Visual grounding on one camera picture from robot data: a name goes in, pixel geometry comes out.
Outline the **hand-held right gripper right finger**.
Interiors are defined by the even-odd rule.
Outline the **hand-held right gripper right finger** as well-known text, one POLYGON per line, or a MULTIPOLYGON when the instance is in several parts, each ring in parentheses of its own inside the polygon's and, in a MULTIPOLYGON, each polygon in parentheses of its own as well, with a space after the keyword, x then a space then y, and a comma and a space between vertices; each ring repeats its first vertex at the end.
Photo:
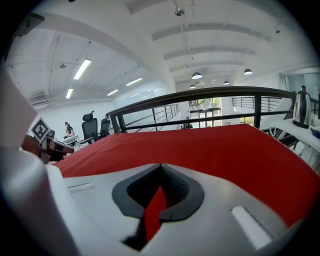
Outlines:
POLYGON ((188 219, 163 223, 142 249, 145 256, 251 256, 267 233, 275 240, 288 228, 270 207, 236 184, 216 176, 173 165, 196 180, 204 200, 188 219))

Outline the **black and silver helmet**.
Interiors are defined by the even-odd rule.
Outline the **black and silver helmet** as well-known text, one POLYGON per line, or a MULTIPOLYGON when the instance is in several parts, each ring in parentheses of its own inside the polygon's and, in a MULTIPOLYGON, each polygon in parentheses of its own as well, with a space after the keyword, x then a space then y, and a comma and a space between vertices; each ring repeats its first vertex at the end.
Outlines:
POLYGON ((308 129, 311 124, 311 97, 306 91, 296 94, 292 123, 300 128, 308 129))

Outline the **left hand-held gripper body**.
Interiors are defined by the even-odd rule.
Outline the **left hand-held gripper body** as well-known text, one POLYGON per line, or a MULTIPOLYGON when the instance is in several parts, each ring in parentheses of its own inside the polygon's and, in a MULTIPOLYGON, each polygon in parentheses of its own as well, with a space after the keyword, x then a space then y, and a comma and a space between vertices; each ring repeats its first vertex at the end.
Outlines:
POLYGON ((31 128, 35 139, 39 142, 39 157, 47 164, 50 161, 50 143, 55 137, 55 131, 52 130, 42 117, 35 122, 31 128))

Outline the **red tablecloth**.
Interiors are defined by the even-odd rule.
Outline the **red tablecloth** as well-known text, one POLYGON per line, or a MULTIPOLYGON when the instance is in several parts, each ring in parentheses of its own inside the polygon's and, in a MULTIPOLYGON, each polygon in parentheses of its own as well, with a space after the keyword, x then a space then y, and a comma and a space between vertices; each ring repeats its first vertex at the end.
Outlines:
POLYGON ((202 186, 172 166, 234 183, 278 214, 286 231, 307 220, 320 199, 320 177, 286 146, 247 124, 113 134, 56 166, 63 178, 77 178, 148 164, 112 189, 119 210, 140 221, 137 233, 123 241, 136 250, 163 223, 188 219, 204 201, 202 186))

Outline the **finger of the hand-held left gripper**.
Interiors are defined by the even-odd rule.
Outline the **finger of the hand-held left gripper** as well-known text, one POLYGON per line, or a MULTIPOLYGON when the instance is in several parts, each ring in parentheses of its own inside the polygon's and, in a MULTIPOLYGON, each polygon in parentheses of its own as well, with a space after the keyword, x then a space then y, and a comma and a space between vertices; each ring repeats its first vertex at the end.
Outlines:
POLYGON ((62 142, 59 142, 57 140, 51 140, 51 150, 57 151, 63 154, 72 154, 74 153, 74 148, 71 146, 68 146, 62 142))

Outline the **white table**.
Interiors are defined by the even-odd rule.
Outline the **white table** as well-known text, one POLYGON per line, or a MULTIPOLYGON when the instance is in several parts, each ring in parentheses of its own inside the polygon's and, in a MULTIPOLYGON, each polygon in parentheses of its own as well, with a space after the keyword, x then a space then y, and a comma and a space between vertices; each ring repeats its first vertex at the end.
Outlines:
POLYGON ((313 136, 309 128, 302 128, 293 124, 292 119, 273 121, 272 127, 278 128, 294 136, 299 142, 304 144, 301 158, 311 167, 320 157, 320 139, 313 136))

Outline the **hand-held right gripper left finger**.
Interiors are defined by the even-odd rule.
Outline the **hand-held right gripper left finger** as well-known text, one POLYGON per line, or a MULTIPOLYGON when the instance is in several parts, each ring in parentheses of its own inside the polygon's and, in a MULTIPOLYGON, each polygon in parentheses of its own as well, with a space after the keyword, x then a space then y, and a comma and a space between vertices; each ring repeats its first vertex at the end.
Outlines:
POLYGON ((82 177, 64 178, 58 167, 47 165, 53 199, 67 237, 54 256, 160 256, 159 248, 140 251, 124 244, 137 234, 140 220, 125 216, 114 203, 113 187, 120 181, 150 168, 151 164, 82 177))

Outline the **black mesh office chair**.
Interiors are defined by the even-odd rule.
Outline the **black mesh office chair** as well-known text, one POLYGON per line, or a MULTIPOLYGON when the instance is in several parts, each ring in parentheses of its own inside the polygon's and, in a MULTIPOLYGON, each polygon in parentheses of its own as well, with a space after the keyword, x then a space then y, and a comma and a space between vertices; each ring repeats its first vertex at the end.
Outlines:
POLYGON ((93 113, 94 110, 82 117, 83 123, 81 127, 84 139, 81 143, 88 142, 89 144, 92 144, 98 140, 98 120, 97 118, 94 118, 93 113))
POLYGON ((110 127, 110 120, 107 118, 103 118, 101 120, 101 125, 100 125, 100 138, 107 137, 110 134, 109 127, 110 127))

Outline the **white desk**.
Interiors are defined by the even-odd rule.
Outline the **white desk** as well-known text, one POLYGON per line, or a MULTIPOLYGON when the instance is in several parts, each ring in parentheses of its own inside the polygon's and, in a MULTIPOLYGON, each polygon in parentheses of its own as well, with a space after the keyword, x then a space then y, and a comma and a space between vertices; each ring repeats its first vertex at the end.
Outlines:
POLYGON ((74 134, 72 136, 68 136, 63 139, 62 143, 66 145, 73 145, 80 142, 80 138, 78 134, 74 134))

